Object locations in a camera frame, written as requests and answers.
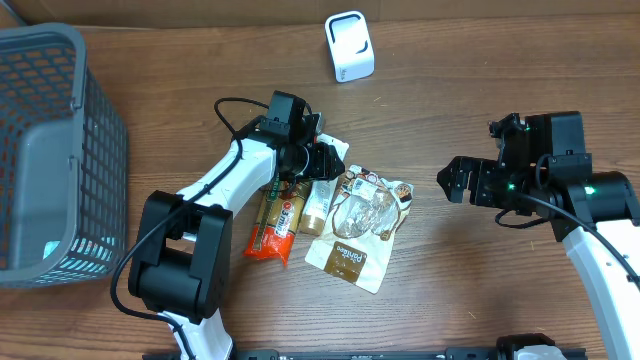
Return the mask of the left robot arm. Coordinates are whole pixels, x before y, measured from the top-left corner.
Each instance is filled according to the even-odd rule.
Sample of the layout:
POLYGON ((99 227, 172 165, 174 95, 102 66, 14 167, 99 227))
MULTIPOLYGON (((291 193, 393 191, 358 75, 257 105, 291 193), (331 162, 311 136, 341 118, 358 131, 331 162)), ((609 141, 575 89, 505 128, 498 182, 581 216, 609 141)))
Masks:
POLYGON ((229 278, 234 217, 275 178, 334 180, 344 171, 335 146, 318 141, 318 113, 269 111, 232 133, 226 155, 178 193, 153 192, 124 262, 129 293, 145 319, 166 323, 179 359, 231 359, 235 344, 220 306, 229 278))

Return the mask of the red orange spaghetti pack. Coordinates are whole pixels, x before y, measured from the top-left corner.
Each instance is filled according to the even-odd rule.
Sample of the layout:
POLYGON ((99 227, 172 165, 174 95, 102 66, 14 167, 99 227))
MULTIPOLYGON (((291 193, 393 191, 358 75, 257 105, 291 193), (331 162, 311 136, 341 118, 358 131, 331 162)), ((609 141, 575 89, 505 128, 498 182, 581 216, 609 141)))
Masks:
POLYGON ((256 222, 244 255, 280 259, 287 265, 311 184, 289 184, 276 177, 263 192, 256 222))

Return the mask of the teal tissue wipes pack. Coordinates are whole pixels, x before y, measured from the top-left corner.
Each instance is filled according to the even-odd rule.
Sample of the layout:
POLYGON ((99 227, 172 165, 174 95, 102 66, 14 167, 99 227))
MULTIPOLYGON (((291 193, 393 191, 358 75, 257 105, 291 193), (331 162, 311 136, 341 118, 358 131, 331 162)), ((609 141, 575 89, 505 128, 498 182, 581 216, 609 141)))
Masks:
POLYGON ((43 258, 46 259, 49 257, 57 249, 59 244, 59 241, 48 241, 44 246, 43 258))

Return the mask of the beige bread snack bag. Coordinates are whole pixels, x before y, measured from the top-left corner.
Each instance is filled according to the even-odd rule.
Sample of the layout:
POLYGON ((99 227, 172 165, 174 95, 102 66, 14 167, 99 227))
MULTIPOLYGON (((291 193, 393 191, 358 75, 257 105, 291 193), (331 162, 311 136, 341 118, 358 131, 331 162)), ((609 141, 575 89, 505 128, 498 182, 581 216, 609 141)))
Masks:
POLYGON ((387 272, 396 232, 413 198, 412 184, 387 180, 360 165, 350 166, 305 261, 376 294, 387 272))

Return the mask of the white cream tube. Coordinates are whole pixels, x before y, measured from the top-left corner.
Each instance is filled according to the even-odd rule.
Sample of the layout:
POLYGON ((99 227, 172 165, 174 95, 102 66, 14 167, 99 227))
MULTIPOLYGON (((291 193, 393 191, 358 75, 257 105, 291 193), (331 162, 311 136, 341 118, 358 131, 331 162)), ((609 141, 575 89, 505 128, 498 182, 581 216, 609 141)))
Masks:
MULTIPOLYGON (((341 162, 344 162, 349 149, 348 143, 328 134, 321 134, 318 137, 318 141, 334 146, 337 157, 341 162)), ((320 235, 322 233, 334 198, 338 178, 344 171, 345 167, 341 166, 337 177, 333 180, 314 181, 311 184, 310 194, 307 197, 298 226, 300 232, 310 235, 320 235)))

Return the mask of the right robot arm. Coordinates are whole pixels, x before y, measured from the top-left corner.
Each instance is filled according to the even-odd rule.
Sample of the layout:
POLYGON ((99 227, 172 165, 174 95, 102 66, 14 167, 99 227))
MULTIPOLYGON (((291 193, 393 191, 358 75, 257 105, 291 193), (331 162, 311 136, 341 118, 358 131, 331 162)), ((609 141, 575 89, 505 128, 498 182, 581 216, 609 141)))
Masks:
POLYGON ((577 111, 489 125, 497 159, 456 156, 437 174, 447 199, 548 223, 577 270, 607 354, 639 356, 639 200, 617 171, 596 173, 577 111))

